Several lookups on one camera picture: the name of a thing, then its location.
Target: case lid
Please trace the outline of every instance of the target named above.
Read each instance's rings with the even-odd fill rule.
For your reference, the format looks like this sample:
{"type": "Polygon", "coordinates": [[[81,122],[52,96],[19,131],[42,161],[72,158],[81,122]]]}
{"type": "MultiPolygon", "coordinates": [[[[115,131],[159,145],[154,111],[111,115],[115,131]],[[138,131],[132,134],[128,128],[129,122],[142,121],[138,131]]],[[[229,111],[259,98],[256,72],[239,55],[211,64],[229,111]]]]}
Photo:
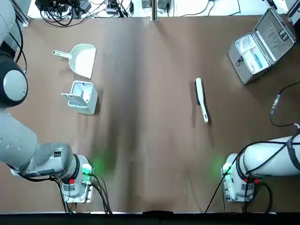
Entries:
{"type": "Polygon", "coordinates": [[[271,64],[275,64],[296,43],[295,36],[274,7],[267,9],[254,27],[253,35],[271,64]]]}

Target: small white box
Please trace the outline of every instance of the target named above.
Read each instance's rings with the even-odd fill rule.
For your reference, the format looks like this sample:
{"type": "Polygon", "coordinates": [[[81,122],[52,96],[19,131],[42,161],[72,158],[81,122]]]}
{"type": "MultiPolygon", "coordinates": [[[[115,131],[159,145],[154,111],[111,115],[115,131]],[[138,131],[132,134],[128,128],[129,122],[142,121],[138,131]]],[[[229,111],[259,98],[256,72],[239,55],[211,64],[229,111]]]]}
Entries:
{"type": "Polygon", "coordinates": [[[68,102],[68,106],[74,108],[78,113],[94,115],[98,92],[91,82],[74,81],[70,94],[61,93],[68,102]]]}

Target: white brush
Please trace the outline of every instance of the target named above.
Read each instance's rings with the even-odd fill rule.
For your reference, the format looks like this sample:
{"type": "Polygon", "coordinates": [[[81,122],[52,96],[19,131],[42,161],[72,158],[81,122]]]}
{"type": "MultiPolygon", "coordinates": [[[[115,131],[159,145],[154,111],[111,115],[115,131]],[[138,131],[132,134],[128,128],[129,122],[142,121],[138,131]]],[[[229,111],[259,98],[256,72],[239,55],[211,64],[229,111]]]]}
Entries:
{"type": "Polygon", "coordinates": [[[202,85],[202,80],[200,78],[196,79],[195,86],[196,86],[197,99],[201,106],[201,111],[203,114],[204,122],[208,123],[208,116],[207,116],[206,108],[205,108],[205,104],[204,104],[204,89],[203,89],[203,85],[202,85]]]}

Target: table surface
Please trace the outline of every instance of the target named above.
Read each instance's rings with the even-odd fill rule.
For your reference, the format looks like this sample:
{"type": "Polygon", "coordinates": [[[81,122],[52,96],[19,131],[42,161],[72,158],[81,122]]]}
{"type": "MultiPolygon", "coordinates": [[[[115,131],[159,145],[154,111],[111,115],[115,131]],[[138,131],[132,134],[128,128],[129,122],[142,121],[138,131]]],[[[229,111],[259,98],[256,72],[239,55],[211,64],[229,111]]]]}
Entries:
{"type": "MultiPolygon", "coordinates": [[[[227,52],[259,16],[88,20],[71,28],[32,21],[24,30],[29,93],[10,111],[37,133],[40,143],[67,142],[86,155],[106,180],[113,211],[206,209],[231,153],[253,141],[292,135],[294,128],[269,122],[277,92],[298,80],[299,46],[257,82],[244,86],[227,52]],[[77,114],[60,95],[74,74],[52,50],[76,44],[97,47],[91,81],[99,93],[94,116],[77,114]],[[202,78],[211,123],[196,103],[194,81],[202,78]]],[[[282,97],[274,119],[299,121],[299,90],[282,97]]],[[[0,164],[0,211],[62,211],[55,183],[30,183],[0,164]]],[[[272,211],[299,211],[300,179],[264,179],[272,188],[272,211]]],[[[97,194],[77,211],[102,211],[97,194]]],[[[264,211],[261,188],[248,211],[264,211]]],[[[241,204],[226,203],[227,211],[241,204]]],[[[222,212],[221,191],[209,211],[222,212]]]]}

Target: case latch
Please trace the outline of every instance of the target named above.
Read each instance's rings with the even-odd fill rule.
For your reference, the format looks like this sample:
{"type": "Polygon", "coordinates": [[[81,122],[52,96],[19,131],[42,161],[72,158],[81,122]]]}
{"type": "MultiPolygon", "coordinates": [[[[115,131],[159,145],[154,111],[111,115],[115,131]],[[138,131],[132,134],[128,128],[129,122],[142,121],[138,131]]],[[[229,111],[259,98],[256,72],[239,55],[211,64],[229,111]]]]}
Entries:
{"type": "Polygon", "coordinates": [[[236,61],[236,66],[239,67],[240,66],[240,62],[243,62],[244,59],[242,56],[240,56],[240,58],[236,61]]]}

